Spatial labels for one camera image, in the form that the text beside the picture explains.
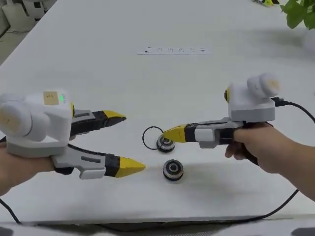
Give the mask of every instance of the yellow tip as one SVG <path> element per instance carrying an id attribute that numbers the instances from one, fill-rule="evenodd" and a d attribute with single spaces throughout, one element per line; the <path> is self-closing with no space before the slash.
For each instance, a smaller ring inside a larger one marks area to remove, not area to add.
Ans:
<path id="1" fill-rule="evenodd" d="M 145 165 L 143 165 L 143 164 L 141 164 L 135 160 L 121 157 L 119 170 L 117 171 L 115 178 L 121 178 L 121 177 L 129 176 L 129 175 L 135 174 L 137 172 L 143 171 L 145 168 L 146 168 Z"/>
<path id="2" fill-rule="evenodd" d="M 72 102 L 70 102 L 70 108 L 71 108 L 72 118 L 74 118 L 74 105 Z"/>
<path id="3" fill-rule="evenodd" d="M 108 118 L 112 118 L 112 117 L 122 117 L 122 118 L 126 118 L 124 115 L 122 114 L 119 114 L 117 112 L 114 112 L 114 111 L 103 111 L 105 113 L 105 115 L 108 117 Z"/>
<path id="4" fill-rule="evenodd" d="M 185 143 L 185 125 L 176 126 L 163 133 L 163 137 L 178 143 Z"/>

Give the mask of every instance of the floor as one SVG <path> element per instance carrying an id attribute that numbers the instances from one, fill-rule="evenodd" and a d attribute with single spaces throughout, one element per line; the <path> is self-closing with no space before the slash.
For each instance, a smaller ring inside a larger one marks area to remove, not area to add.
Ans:
<path id="1" fill-rule="evenodd" d="M 14 49 L 22 42 L 27 33 L 16 34 L 6 33 L 0 38 L 0 65 L 14 51 Z"/>

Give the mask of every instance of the ball bearing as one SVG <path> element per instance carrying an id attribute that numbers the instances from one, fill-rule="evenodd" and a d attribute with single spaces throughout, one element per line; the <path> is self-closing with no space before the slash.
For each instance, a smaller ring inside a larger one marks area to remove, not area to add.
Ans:
<path id="1" fill-rule="evenodd" d="M 171 152 L 175 148 L 175 143 L 162 135 L 157 139 L 157 149 L 161 152 Z"/>
<path id="2" fill-rule="evenodd" d="M 184 167 L 177 160 L 168 160 L 163 166 L 163 175 L 170 181 L 178 181 L 183 177 Z"/>

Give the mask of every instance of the green plant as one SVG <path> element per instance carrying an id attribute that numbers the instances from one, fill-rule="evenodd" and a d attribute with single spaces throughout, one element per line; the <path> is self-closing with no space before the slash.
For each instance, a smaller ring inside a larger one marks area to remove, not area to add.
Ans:
<path id="1" fill-rule="evenodd" d="M 286 14 L 286 23 L 291 29 L 302 21 L 309 30 L 315 29 L 315 0 L 289 0 L 280 7 Z"/>

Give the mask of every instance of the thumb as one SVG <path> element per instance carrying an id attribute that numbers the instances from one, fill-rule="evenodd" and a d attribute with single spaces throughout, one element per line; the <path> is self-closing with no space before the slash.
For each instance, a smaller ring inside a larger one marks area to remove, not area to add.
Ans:
<path id="1" fill-rule="evenodd" d="M 55 169 L 51 157 L 27 158 L 29 164 L 32 165 L 36 173 L 49 172 Z"/>
<path id="2" fill-rule="evenodd" d="M 252 139 L 252 129 L 237 129 L 233 134 L 234 141 L 248 144 Z"/>

